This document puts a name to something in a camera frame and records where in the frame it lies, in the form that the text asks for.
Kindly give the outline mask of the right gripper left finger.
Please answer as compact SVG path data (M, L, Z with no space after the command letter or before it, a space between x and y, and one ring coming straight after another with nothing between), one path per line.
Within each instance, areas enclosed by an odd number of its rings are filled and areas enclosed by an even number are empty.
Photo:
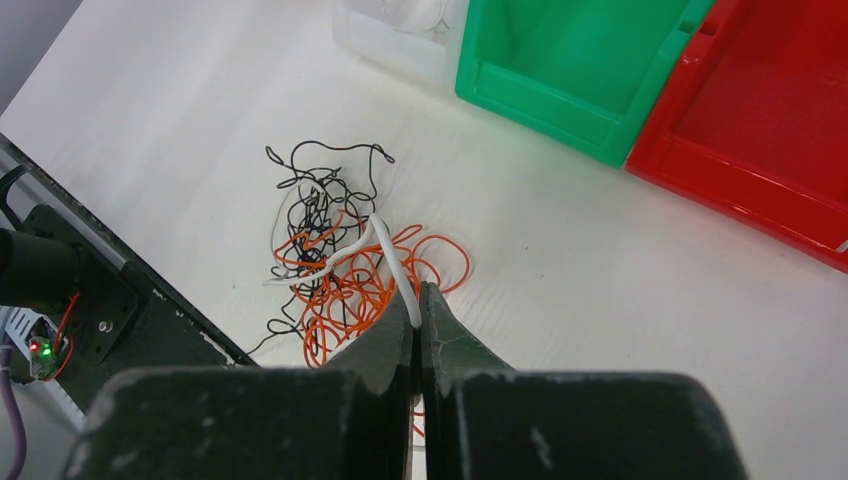
M398 304L317 369L160 367L109 380L65 479L399 479L412 331Z

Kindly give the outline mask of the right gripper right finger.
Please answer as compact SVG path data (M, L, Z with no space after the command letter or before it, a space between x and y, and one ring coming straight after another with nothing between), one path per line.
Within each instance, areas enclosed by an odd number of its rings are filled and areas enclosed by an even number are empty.
M721 409L692 377L511 367L421 288L433 479L744 479Z

